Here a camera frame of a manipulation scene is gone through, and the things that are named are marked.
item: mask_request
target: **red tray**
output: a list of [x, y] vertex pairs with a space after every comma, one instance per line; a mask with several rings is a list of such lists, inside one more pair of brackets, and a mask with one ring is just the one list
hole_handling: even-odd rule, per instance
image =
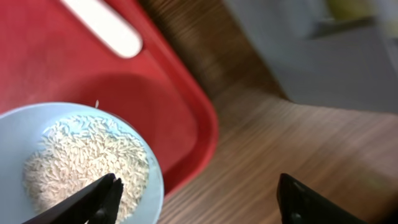
[[99, 100], [151, 146], [166, 195], [205, 168], [218, 137], [213, 107], [137, 2], [107, 1], [144, 40], [139, 55], [121, 59], [59, 1], [0, 1], [0, 112]]

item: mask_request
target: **wood grain surface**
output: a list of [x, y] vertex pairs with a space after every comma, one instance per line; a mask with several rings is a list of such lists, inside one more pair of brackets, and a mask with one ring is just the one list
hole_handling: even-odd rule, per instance
[[281, 223], [286, 172], [374, 223], [398, 207], [398, 117], [285, 100], [220, 1], [141, 0], [211, 98], [214, 159], [169, 198], [159, 223]]

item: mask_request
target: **bowl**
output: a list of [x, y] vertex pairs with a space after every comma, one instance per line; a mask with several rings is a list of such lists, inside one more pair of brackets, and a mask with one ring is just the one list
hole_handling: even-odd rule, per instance
[[74, 103], [41, 103], [17, 108], [0, 115], [0, 217], [2, 223], [23, 223], [37, 214], [22, 185], [26, 159], [40, 149], [38, 142], [46, 127], [73, 115], [112, 119], [118, 128], [141, 141], [147, 153], [149, 176], [133, 216], [122, 224], [155, 224], [164, 198], [164, 183], [159, 163], [143, 138], [129, 124], [96, 108]]

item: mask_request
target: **gray object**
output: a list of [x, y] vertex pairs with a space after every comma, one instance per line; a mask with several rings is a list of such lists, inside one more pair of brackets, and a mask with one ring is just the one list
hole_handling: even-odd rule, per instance
[[398, 112], [396, 43], [378, 17], [336, 22], [313, 0], [224, 1], [292, 101]]

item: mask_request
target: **uncooked rice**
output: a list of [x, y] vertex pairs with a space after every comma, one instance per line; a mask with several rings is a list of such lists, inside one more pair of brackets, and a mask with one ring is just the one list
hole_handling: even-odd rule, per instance
[[24, 167], [24, 185], [37, 213], [108, 173], [124, 184], [116, 223], [134, 213], [147, 185], [146, 152], [140, 140], [120, 132], [112, 119], [61, 119], [44, 131], [40, 144], [44, 150], [33, 153]]

